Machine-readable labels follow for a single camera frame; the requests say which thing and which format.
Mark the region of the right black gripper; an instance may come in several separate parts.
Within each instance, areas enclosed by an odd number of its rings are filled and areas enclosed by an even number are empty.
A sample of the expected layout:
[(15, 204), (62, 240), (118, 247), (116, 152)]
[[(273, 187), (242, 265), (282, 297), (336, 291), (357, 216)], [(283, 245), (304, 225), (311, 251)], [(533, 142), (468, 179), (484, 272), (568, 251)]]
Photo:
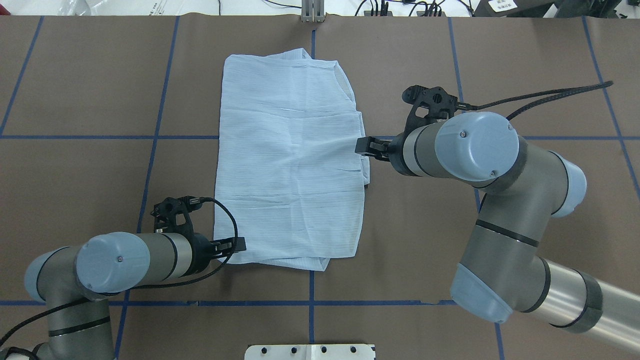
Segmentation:
[(410, 170), (403, 157), (404, 141), (404, 132), (394, 136), (392, 140), (376, 136), (359, 137), (355, 143), (354, 153), (361, 157), (388, 158), (397, 173), (409, 176)]

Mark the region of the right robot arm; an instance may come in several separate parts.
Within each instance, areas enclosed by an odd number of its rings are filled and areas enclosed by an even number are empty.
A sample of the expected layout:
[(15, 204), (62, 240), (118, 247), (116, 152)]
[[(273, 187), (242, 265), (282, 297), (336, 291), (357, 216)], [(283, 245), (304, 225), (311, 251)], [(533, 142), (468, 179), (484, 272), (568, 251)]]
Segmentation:
[(392, 140), (360, 137), (355, 153), (400, 174), (452, 179), (484, 193), (450, 296), (485, 321), (528, 313), (554, 328), (639, 353), (639, 296), (537, 255), (550, 219), (585, 199), (585, 173), (531, 145), (495, 112), (464, 112)]

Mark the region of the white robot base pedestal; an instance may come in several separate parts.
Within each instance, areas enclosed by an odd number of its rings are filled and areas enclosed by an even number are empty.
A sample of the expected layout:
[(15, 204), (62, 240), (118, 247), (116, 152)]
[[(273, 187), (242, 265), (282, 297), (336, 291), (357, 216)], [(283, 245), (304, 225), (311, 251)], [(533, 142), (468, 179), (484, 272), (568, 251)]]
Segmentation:
[(374, 344), (261, 344), (249, 346), (245, 360), (376, 360)]

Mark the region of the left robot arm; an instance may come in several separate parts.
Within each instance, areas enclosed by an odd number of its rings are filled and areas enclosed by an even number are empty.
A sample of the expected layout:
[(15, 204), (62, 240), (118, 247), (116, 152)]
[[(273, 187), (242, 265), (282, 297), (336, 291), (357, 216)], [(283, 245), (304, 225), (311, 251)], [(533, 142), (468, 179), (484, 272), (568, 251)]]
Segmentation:
[[(243, 237), (210, 241), (176, 233), (96, 235), (81, 246), (38, 256), (23, 282), (46, 310), (1, 338), (3, 360), (115, 360), (109, 298), (132, 289), (162, 289), (170, 280), (198, 274), (210, 261), (227, 262), (246, 249)], [(23, 326), (47, 319), (48, 341), (31, 349), (6, 346)]]

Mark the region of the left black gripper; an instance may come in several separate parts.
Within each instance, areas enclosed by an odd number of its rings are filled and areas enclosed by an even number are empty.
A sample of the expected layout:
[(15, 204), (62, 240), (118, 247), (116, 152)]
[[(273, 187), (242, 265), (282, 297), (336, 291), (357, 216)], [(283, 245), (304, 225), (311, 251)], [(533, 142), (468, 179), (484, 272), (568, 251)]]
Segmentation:
[(211, 260), (234, 255), (247, 250), (244, 237), (229, 237), (210, 242), (205, 235), (194, 234), (189, 240), (192, 257), (189, 266), (189, 274), (194, 275), (204, 271)]

